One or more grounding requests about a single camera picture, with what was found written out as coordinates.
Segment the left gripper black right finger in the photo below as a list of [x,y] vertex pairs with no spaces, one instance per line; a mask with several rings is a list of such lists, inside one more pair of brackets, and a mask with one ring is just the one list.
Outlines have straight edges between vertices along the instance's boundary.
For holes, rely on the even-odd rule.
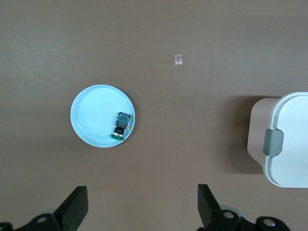
[[219,205],[206,184],[198,185],[198,212],[203,224],[200,231],[289,231],[290,228],[274,217],[258,217],[254,223],[230,206]]

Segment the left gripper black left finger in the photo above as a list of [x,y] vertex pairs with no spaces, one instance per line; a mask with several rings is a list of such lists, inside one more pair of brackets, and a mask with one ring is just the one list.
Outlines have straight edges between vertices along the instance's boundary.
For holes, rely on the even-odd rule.
[[76,231],[88,212],[86,186],[76,187],[53,212],[36,216],[18,231]]

